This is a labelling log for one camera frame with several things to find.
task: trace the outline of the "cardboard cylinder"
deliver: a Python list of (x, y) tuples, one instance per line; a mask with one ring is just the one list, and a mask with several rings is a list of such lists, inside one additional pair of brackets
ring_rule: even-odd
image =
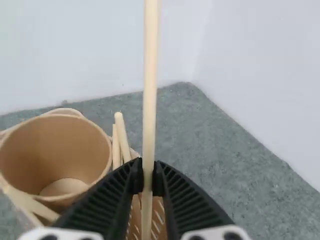
[(107, 174), (112, 163), (109, 137), (77, 112), (31, 118), (0, 142), (6, 184), (58, 213)]

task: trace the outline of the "carpet floor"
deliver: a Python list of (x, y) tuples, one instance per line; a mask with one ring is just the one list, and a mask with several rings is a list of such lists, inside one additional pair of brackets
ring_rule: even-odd
[[(76, 103), (75, 108), (112, 134), (123, 112), (133, 149), (142, 151), (142, 93)], [(0, 129), (51, 108), (0, 116)], [(156, 159), (201, 186), (254, 240), (320, 239), (320, 193), (245, 131), (191, 83), (158, 91)], [(22, 232), (11, 203), (0, 194), (0, 238)]]

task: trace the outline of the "white wall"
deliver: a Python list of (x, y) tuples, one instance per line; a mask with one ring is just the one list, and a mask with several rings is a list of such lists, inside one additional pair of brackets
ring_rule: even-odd
[(212, 0), (194, 83), (320, 191), (320, 1)]
[[(158, 85), (192, 78), (210, 0), (162, 0)], [(142, 90), (143, 0), (0, 1), (0, 114)]]

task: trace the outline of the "cardboard bottom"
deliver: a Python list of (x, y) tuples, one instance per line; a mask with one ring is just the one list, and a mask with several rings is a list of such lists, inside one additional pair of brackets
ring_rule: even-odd
[(65, 194), (84, 192), (88, 185), (83, 181), (75, 178), (62, 178), (49, 184), (41, 190), (39, 196), (52, 197)]

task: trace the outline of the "wooden rod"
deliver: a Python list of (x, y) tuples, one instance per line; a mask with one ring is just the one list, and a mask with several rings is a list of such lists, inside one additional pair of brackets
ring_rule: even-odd
[(141, 239), (151, 239), (152, 172), (155, 162), (157, 64), (158, 64), (158, 0), (144, 0), (144, 90), (142, 168), (144, 186), (141, 197)]
[(117, 126), (115, 124), (112, 124), (112, 169), (116, 170), (120, 166), (120, 145), (117, 134)]
[(124, 163), (129, 162), (131, 159), (130, 147), (128, 143), (128, 137), (126, 132), (126, 125), (124, 116), (121, 112), (116, 112), (114, 114), (114, 121), (116, 125), (116, 132), (118, 134), (118, 139), (120, 143), (120, 149), (123, 155)]

